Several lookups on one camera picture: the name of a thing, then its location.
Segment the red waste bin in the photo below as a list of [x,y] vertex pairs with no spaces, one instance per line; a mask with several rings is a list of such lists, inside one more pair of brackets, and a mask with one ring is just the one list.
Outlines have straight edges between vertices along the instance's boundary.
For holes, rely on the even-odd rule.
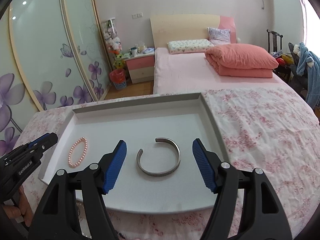
[[110,72],[109,77],[116,90],[126,88],[126,75],[123,68],[113,70],[112,72]]

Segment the wall switch plate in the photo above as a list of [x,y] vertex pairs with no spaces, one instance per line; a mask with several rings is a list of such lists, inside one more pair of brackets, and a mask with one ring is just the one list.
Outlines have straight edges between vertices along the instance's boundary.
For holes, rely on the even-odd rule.
[[140,13],[137,13],[137,14],[132,14],[132,19],[135,20],[135,19],[138,19],[138,18],[142,18],[143,17],[143,13],[140,12]]

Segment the floral sliding wardrobe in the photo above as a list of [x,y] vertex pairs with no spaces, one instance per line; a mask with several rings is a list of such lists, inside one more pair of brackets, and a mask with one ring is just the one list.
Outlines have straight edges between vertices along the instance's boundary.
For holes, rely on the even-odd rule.
[[1,0],[1,154],[35,113],[103,100],[109,72],[94,0]]

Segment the clear plush toy tube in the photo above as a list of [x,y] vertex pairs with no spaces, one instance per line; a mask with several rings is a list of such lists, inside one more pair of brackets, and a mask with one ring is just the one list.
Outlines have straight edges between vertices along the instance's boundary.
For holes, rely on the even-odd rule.
[[101,27],[103,30],[107,53],[112,63],[112,68],[117,69],[119,64],[121,64],[118,63],[118,61],[121,61],[123,49],[116,29],[115,18],[113,17],[103,22]]

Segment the white mug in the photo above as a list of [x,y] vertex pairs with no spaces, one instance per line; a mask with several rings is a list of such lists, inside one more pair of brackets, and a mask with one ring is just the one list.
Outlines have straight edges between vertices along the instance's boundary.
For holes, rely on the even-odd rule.
[[131,48],[130,51],[131,51],[131,56],[132,57],[136,57],[137,56],[137,54],[138,54],[138,48],[137,47]]

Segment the floral white pillow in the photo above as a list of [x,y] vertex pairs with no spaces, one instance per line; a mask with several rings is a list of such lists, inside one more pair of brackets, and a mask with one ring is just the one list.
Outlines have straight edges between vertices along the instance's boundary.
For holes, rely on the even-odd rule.
[[207,39],[170,41],[167,45],[170,54],[204,53],[214,46]]

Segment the dark wooden chair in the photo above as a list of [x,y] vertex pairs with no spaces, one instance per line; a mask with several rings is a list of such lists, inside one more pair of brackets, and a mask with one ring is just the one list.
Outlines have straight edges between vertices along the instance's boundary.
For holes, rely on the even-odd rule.
[[283,35],[267,29],[268,52],[276,53],[283,48]]

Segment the wide silver cuff bangle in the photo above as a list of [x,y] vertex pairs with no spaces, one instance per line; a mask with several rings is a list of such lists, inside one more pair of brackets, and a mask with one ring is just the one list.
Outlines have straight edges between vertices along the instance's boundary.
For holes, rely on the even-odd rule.
[[144,153],[143,149],[139,149],[139,151],[137,152],[136,155],[136,164],[138,166],[138,168],[147,176],[150,177],[166,177],[168,175],[171,175],[172,173],[174,173],[180,166],[181,163],[181,151],[180,148],[178,146],[178,144],[176,144],[176,142],[174,142],[173,140],[169,139],[169,138],[155,138],[155,143],[165,143],[165,144],[169,144],[171,145],[174,149],[175,149],[175,155],[176,155],[176,163],[175,165],[164,172],[150,172],[147,171],[146,169],[144,169],[140,163],[140,159]]

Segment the pink beige nightstand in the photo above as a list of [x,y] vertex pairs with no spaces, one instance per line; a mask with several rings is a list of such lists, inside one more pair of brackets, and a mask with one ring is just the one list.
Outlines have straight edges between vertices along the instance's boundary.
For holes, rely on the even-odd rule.
[[154,80],[155,53],[138,54],[125,60],[133,84]]

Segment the beige pink headboard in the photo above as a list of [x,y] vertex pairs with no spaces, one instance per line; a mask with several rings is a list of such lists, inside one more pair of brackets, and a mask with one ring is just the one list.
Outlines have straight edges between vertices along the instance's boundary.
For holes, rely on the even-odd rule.
[[208,39],[208,27],[229,29],[231,42],[239,43],[234,18],[209,14],[153,15],[150,24],[155,48],[176,40]]

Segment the folded salmon quilt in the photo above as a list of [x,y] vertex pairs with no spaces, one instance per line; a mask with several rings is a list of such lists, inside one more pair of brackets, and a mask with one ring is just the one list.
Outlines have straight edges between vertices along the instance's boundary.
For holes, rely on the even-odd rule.
[[212,47],[204,53],[217,74],[231,77],[272,78],[278,62],[264,48],[233,43]]

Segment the grey cardboard tray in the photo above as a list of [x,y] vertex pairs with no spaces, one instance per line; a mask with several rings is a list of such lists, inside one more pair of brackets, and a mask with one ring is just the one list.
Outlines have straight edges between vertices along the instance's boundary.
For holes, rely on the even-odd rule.
[[[212,207],[216,195],[206,188],[193,156],[193,141],[199,138],[205,148],[228,161],[217,119],[200,93],[138,98],[105,105],[73,109],[58,130],[58,143],[46,152],[39,179],[48,184],[55,172],[68,166],[71,146],[81,137],[88,150],[78,167],[83,170],[111,153],[118,141],[127,145],[127,154],[114,188],[104,196],[108,209],[130,213],[168,214]],[[175,149],[155,138],[169,138],[181,151],[179,168],[166,177],[150,177],[136,164],[150,172],[164,172],[176,163]]]

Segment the purple patterned pillow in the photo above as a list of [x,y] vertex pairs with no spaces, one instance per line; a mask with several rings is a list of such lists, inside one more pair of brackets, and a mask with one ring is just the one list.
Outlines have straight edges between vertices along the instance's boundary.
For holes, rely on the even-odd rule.
[[214,45],[230,44],[231,30],[208,27],[209,41]]

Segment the pink bed mattress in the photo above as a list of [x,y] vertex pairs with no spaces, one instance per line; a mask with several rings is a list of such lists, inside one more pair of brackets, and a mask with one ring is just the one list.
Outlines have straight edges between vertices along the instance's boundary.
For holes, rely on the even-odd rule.
[[167,48],[155,51],[153,93],[193,93],[210,89],[240,87],[274,87],[285,82],[276,74],[272,78],[220,76],[204,53],[174,54]]

